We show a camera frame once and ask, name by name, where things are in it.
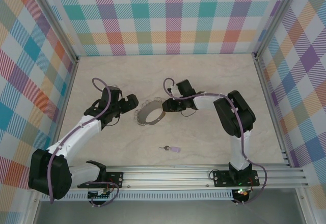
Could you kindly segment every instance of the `wire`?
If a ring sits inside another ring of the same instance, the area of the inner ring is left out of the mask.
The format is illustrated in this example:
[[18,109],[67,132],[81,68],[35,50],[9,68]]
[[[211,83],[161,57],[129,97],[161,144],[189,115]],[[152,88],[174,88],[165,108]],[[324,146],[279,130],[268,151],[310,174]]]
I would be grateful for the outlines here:
[[106,110],[108,109],[108,107],[110,106],[110,103],[111,103],[111,92],[110,92],[110,89],[108,88],[107,84],[101,80],[100,78],[93,78],[92,79],[92,83],[93,85],[95,86],[96,89],[100,90],[100,91],[103,91],[101,89],[99,89],[97,87],[97,85],[95,84],[95,80],[98,80],[99,82],[101,82],[105,88],[107,89],[107,92],[108,92],[108,102],[107,102],[107,105],[105,107],[105,109],[99,113],[97,116],[95,116],[94,118],[84,122],[81,126],[77,126],[76,128],[74,128],[73,130],[71,130],[68,135],[61,141],[61,143],[57,146],[57,148],[54,150],[54,152],[52,153],[51,155],[51,158],[49,160],[49,164],[47,165],[47,185],[48,185],[48,189],[49,189],[49,196],[50,196],[50,203],[53,204],[53,202],[55,201],[54,200],[54,197],[53,197],[53,188],[52,188],[52,181],[51,181],[51,167],[52,167],[52,163],[53,163],[53,160],[57,154],[57,152],[60,150],[60,148],[62,148],[62,146],[65,144],[65,142],[68,140],[69,137],[71,137],[75,132],[77,132],[79,129],[83,128],[84,126],[86,126],[87,124],[93,122],[94,120],[96,120],[97,118],[99,118],[102,114],[104,114],[106,112]]
[[231,107],[232,107],[232,109],[233,109],[233,111],[234,111],[235,117],[236,117],[236,119],[237,119],[237,121],[238,121],[238,124],[239,124],[239,127],[240,127],[240,134],[241,134],[241,153],[242,153],[242,155],[244,156],[244,158],[246,159],[247,162],[249,162],[249,163],[252,164],[252,165],[255,165],[255,166],[258,166],[258,167],[262,168],[263,171],[264,171],[264,173],[265,173],[265,180],[264,180],[264,183],[263,183],[263,185],[262,185],[260,191],[259,191],[259,192],[257,193],[257,195],[254,196],[251,200],[248,200],[246,203],[242,202],[242,204],[249,204],[249,203],[251,203],[253,200],[257,199],[257,198],[261,195],[261,193],[264,191],[264,189],[265,189],[265,187],[266,187],[266,184],[267,184],[267,171],[266,171],[266,169],[265,169],[264,166],[252,162],[252,161],[251,161],[251,160],[246,156],[246,154],[245,154],[245,150],[244,150],[244,149],[245,149],[245,136],[244,136],[244,132],[243,132],[242,122],[241,122],[240,116],[239,116],[239,114],[238,114],[238,112],[237,112],[237,110],[236,110],[234,104],[232,103],[231,99],[229,99],[228,96],[226,96],[226,95],[224,95],[224,94],[217,94],[217,93],[201,93],[201,94],[195,94],[195,95],[192,95],[192,96],[189,96],[189,97],[183,97],[183,98],[175,97],[175,96],[171,95],[171,94],[168,92],[168,90],[167,90],[167,88],[166,88],[166,86],[165,86],[167,80],[171,80],[171,81],[173,82],[173,84],[174,84],[174,80],[173,80],[172,78],[169,78],[169,77],[168,77],[168,78],[165,78],[165,80],[164,80],[164,82],[163,82],[163,89],[164,89],[164,91],[166,92],[166,94],[168,94],[171,98],[179,99],[179,100],[185,100],[185,99],[190,99],[190,98],[195,98],[195,97],[201,97],[201,96],[220,96],[220,97],[222,97],[222,98],[225,98],[225,99],[229,102],[229,104],[231,105]]
[[118,120],[117,120],[116,123],[114,123],[113,125],[106,125],[106,126],[114,126],[114,125],[117,125],[119,121],[120,121],[120,116],[118,117]]
[[188,115],[188,116],[185,116],[183,113],[182,113],[182,111],[180,111],[180,113],[184,116],[184,117],[189,117],[189,116],[192,116],[194,113],[196,113],[197,112],[197,110],[195,110],[195,112],[193,112],[192,114],[190,114],[190,115]]
[[[109,181],[110,182],[113,182],[113,180],[111,178],[109,179]],[[110,185],[109,184],[107,185],[107,188],[110,189]],[[112,190],[110,192],[113,192],[113,190],[114,190],[114,185],[112,185]]]
[[114,197],[113,197],[112,199],[110,199],[110,200],[105,201],[105,202],[104,202],[103,204],[101,204],[101,205],[96,205],[96,204],[94,204],[93,199],[94,199],[95,197],[92,197],[92,198],[91,198],[91,204],[92,204],[93,207],[103,207],[103,206],[105,206],[105,205],[108,205],[108,204],[112,203],[113,200],[115,200],[116,197],[117,197],[118,194],[119,194],[119,186],[118,186],[116,183],[114,183],[114,182],[86,182],[85,184],[109,184],[109,185],[113,185],[113,186],[115,186],[115,187],[117,188],[117,192],[116,192],[116,194],[114,195]]
[[213,169],[213,170],[211,170],[210,173],[208,174],[208,177],[209,177],[210,180],[212,180],[212,181],[214,181],[214,179],[210,177],[210,174],[212,174],[213,171],[218,171],[218,169]]
[[250,181],[250,184],[251,184],[251,189],[250,189],[250,192],[252,192],[253,191],[253,180],[251,180],[251,178],[249,178],[249,181]]

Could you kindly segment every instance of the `metal bracket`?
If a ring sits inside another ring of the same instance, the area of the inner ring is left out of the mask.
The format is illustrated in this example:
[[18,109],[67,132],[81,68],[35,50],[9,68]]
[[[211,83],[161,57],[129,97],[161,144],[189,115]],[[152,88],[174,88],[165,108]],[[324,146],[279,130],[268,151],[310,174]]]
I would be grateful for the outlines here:
[[213,171],[213,180],[215,187],[258,187],[259,178],[257,171],[252,170],[248,179],[241,181],[239,185],[235,185],[233,179],[230,177],[229,171]]
[[[123,172],[106,172],[105,179],[105,181],[113,182],[121,188],[123,183]],[[107,188],[107,184],[81,184],[78,188]]]

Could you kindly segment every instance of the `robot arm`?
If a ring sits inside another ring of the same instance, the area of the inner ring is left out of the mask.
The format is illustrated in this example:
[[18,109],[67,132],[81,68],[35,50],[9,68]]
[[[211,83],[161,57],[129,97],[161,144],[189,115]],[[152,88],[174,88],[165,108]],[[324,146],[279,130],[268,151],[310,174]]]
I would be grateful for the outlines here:
[[54,157],[51,165],[51,181],[53,188],[53,197],[61,199],[69,191],[71,187],[76,187],[85,182],[91,181],[107,181],[105,166],[94,161],[87,161],[83,165],[70,166],[77,152],[91,139],[94,135],[103,130],[113,118],[119,118],[124,114],[138,106],[137,97],[134,94],[119,100],[122,92],[119,88],[109,87],[111,92],[111,103],[108,109],[96,120],[82,126],[84,122],[93,119],[100,114],[108,102],[108,91],[102,91],[101,99],[96,100],[90,108],[84,112],[84,116],[79,123],[73,128],[81,126],[65,144],[59,146],[61,141],[67,135],[60,139],[56,144],[50,146],[47,150],[37,149],[31,160],[29,187],[49,195],[47,183],[47,166],[52,154],[59,146],[59,150]]
[[[192,97],[183,100],[173,98],[166,100],[162,105],[165,112],[177,112],[186,110],[187,108],[192,108],[211,109],[218,113],[224,130],[231,136],[229,174],[235,184],[240,183],[243,179],[247,180],[248,175],[252,172],[252,165],[249,164],[242,154],[240,127],[229,102],[219,95],[206,95],[205,92],[196,93],[188,80],[181,81],[175,86],[171,86],[168,91],[172,96],[183,98],[189,96]],[[245,154],[248,154],[251,130],[253,129],[253,123],[256,121],[256,117],[238,91],[232,91],[227,96],[237,108],[237,112],[242,121],[244,131],[244,152]]]

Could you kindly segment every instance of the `colorful plaid wall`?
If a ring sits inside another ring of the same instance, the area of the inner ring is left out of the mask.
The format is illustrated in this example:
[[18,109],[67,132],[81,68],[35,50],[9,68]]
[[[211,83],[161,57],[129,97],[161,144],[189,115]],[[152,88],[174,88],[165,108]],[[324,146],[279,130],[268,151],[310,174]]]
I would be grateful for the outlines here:
[[69,41],[70,41],[70,43],[71,43],[71,45],[72,45],[72,47],[73,47],[75,53],[76,53],[76,54],[80,54],[80,51],[79,51],[78,48],[76,47],[75,41],[73,40],[71,34],[69,33],[68,28],[67,28],[65,22],[63,21],[62,16],[61,16],[61,14],[59,13],[59,11],[58,11],[58,9],[57,9],[55,3],[53,2],[53,0],[47,0],[47,2],[48,2],[48,4],[50,5],[50,7],[52,8],[53,13],[54,13],[54,15],[56,16],[58,22],[60,23],[60,26],[61,26],[62,30],[66,33],[66,35],[67,35],[67,37],[68,37],[68,39],[69,39]]
[[49,146],[73,67],[35,0],[0,0],[0,223],[24,211],[31,154]]
[[326,0],[294,0],[262,58],[287,147],[326,217]]
[[48,1],[82,55],[252,52],[272,11],[271,0]]
[[263,31],[261,32],[260,36],[259,36],[259,39],[256,43],[256,46],[254,48],[254,51],[253,52],[256,52],[257,49],[259,48],[260,44],[261,44],[261,41],[263,40],[265,34],[266,34],[266,31],[268,30],[268,28],[270,27],[273,19],[274,19],[274,16],[275,14],[277,13],[277,11],[279,10],[280,6],[281,6],[281,3],[282,3],[283,0],[277,0],[274,7],[273,7],[273,10],[271,11],[269,17],[268,17],[268,20],[264,26],[264,29]]

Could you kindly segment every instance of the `marble floor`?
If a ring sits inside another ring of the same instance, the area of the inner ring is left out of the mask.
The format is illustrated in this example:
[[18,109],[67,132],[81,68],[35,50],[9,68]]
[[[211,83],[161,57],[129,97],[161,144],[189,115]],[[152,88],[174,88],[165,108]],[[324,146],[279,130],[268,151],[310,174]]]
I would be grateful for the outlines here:
[[[80,60],[61,131],[64,136],[101,93],[92,85],[99,77],[117,85],[124,96],[134,93],[139,106],[155,97],[167,99],[162,83],[188,79],[198,91],[227,94],[238,90],[256,115],[250,158],[259,163],[283,162],[256,69],[250,54],[148,55],[83,57]],[[141,126],[134,112],[94,136],[76,155],[73,165],[95,160],[106,165],[214,164],[230,161],[230,136],[216,112],[199,110],[190,117],[166,113],[156,125]],[[158,147],[180,147],[168,152]]]

